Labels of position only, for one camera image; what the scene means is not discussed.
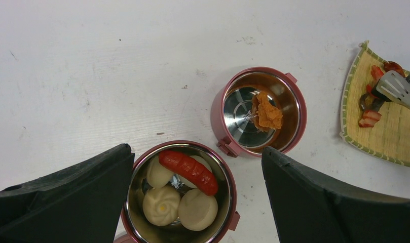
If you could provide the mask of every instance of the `dumpling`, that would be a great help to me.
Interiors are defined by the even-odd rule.
[[[162,188],[172,179],[173,175],[175,175],[175,173],[160,164],[157,155],[150,161],[150,165],[148,165],[146,181],[154,188]]]
[[[204,165],[210,172],[212,172],[211,166],[208,164],[208,162],[206,162],[206,160],[200,156],[197,155],[192,155],[190,156],[191,158],[197,160],[197,162],[201,163],[202,165]],[[189,180],[187,180],[186,178],[179,176],[179,180],[184,183],[184,185],[188,186],[189,188],[197,188],[197,186],[193,183],[191,183]]]
[[[179,203],[178,215],[181,224],[193,231],[206,229],[214,222],[218,212],[215,197],[207,196],[199,189],[188,191]]]
[[[143,214],[154,225],[168,225],[178,218],[180,200],[181,196],[171,186],[151,189],[143,199]]]

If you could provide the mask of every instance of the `woven basket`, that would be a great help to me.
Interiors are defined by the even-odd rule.
[[[358,126],[363,114],[358,100],[365,93],[366,85],[373,81],[371,67],[376,65],[382,68],[385,61],[367,44],[368,41],[359,45],[361,50],[345,82],[341,102],[341,136],[370,155],[410,167],[410,110],[394,102],[385,102],[379,111],[382,118],[374,128]]]

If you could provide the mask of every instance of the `pot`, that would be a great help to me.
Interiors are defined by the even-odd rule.
[[[228,156],[261,157],[266,146],[289,152],[301,139],[307,121],[306,104],[290,73],[268,67],[239,72],[216,95],[211,108],[211,125],[218,147]],[[269,102],[283,113],[282,128],[262,132],[251,120],[251,99],[266,91]]]
[[[142,201],[150,187],[145,180],[147,165],[151,158],[165,149],[177,150],[187,155],[198,155],[204,158],[211,166],[218,181],[218,193],[215,195],[218,213],[214,222],[202,231],[187,230],[179,220],[175,220],[168,226],[155,226],[149,223],[143,214]],[[175,185],[177,182],[179,182],[179,176],[175,175],[170,183]],[[177,191],[181,195],[186,192],[182,188],[177,188]],[[171,141],[148,150],[135,162],[132,182],[121,218],[127,234],[136,243],[219,242],[229,229],[236,229],[240,218],[236,212],[236,201],[236,185],[233,175],[226,162],[216,152],[203,144],[192,141]]]

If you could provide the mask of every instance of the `white surface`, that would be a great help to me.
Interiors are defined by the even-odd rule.
[[[343,83],[366,39],[410,69],[410,0],[0,1],[0,190],[120,143],[137,157],[175,139],[216,149],[215,94],[238,71],[269,66],[299,80],[308,107],[289,156],[410,197],[410,168],[338,135]],[[259,159],[223,158],[241,220],[222,242],[277,241]]]

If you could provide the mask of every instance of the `hot dog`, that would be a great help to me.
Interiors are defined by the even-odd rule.
[[[163,150],[159,153],[159,162],[195,184],[204,194],[214,196],[217,193],[218,184],[214,175],[194,158],[178,151]]]

